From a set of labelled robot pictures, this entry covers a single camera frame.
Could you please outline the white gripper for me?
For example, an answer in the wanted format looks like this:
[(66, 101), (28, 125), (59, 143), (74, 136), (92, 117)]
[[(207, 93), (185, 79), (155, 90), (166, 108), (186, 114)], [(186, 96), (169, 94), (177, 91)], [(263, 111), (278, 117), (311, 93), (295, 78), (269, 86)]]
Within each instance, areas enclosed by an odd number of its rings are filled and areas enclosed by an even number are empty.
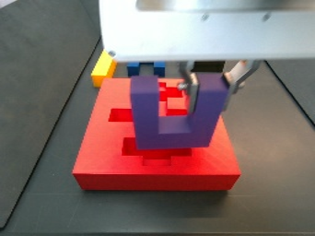
[(178, 89), (190, 113), (199, 90), (190, 60), (246, 59), (225, 73), (226, 110), (261, 59), (315, 57), (315, 0), (100, 0), (99, 6), (103, 48), (118, 61), (183, 61)]

